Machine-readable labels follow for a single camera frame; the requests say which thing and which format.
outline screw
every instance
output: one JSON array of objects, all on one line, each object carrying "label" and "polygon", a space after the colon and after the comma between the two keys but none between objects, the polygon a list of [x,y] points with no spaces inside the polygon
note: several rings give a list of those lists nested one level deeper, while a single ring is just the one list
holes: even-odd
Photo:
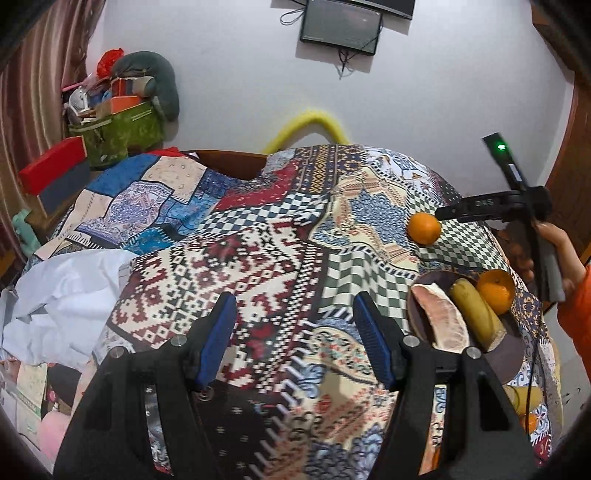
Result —
[{"label": "screw", "polygon": [[173,339],[170,340],[170,343],[172,343],[172,346],[183,346],[187,343],[187,337],[184,335],[175,335],[173,336]]},{"label": "screw", "polygon": [[469,346],[466,348],[466,355],[476,360],[482,356],[482,352],[475,346]]},{"label": "screw", "polygon": [[201,392],[197,393],[197,398],[201,401],[210,401],[213,398],[213,388],[205,387]]},{"label": "screw", "polygon": [[402,339],[402,341],[404,342],[404,345],[409,346],[410,348],[415,348],[419,343],[421,343],[421,341],[414,335],[407,335]]},{"label": "screw", "polygon": [[124,356],[126,353],[127,348],[121,345],[114,346],[111,350],[109,350],[109,355],[113,358],[119,358],[120,356]]}]

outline orange sleeve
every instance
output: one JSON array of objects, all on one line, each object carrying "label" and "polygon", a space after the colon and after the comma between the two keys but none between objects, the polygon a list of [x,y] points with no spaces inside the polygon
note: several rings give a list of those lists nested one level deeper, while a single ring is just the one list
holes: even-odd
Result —
[{"label": "orange sleeve", "polygon": [[591,265],[572,297],[558,306],[558,323],[573,339],[591,378]]}]

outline human hand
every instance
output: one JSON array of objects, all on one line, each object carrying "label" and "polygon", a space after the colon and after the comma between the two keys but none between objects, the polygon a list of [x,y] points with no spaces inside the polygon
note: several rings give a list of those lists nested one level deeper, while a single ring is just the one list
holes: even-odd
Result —
[{"label": "human hand", "polygon": [[[579,260],[573,243],[564,230],[552,223],[544,222],[535,222],[534,228],[541,237],[556,247],[558,265],[562,273],[562,286],[568,298],[585,278],[586,269],[581,263],[581,260]],[[514,261],[511,262],[511,266],[526,283],[531,282],[534,279],[533,260],[526,257],[523,248],[519,244],[510,244],[509,251],[515,257]]]}]

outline patterned bedspread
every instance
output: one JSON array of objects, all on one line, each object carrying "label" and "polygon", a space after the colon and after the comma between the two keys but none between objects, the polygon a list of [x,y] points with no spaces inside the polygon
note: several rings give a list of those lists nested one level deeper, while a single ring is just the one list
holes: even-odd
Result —
[{"label": "patterned bedspread", "polygon": [[[140,255],[95,349],[158,348],[186,333],[223,291],[239,318],[212,388],[194,401],[227,478],[366,478],[395,404],[378,384],[352,322],[366,290],[405,330],[409,286],[421,273],[510,271],[512,312],[526,354],[511,384],[527,385],[540,312],[490,230],[445,222],[433,247],[405,233],[408,217],[459,198],[406,155],[319,145],[269,157],[251,181],[186,156],[132,157],[78,198],[34,261],[84,248]],[[545,388],[531,436],[537,454],[560,434],[561,404],[547,331],[534,382]],[[430,442],[440,442],[446,390],[436,388]],[[165,449],[152,425],[156,466]]]}]

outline fruit plate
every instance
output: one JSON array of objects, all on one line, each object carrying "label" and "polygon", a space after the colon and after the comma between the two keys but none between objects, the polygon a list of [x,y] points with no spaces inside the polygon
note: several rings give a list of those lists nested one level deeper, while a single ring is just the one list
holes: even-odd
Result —
[{"label": "fruit plate", "polygon": [[[420,283],[423,285],[436,283],[446,293],[446,295],[449,296],[449,291],[452,285],[456,280],[462,277],[467,278],[473,285],[476,285],[476,282],[471,278],[443,270],[425,273],[419,276],[415,280],[415,283]],[[433,335],[431,323],[429,322],[427,314],[415,299],[412,289],[409,291],[409,293],[410,295],[408,296],[407,301],[407,314],[410,326],[415,335],[417,335],[421,340],[424,340],[432,345],[435,342],[435,337]],[[513,380],[521,369],[525,353],[525,343],[521,337],[521,334],[519,333],[517,321],[515,320],[515,317],[511,311],[508,311],[503,315],[499,315],[499,320],[507,330],[507,334],[495,349],[485,353],[484,356],[495,372],[496,376],[499,378],[500,382],[505,384]],[[478,347],[481,351],[484,351],[484,349],[472,335],[470,327],[468,327],[468,334],[470,335],[470,345]]]}]

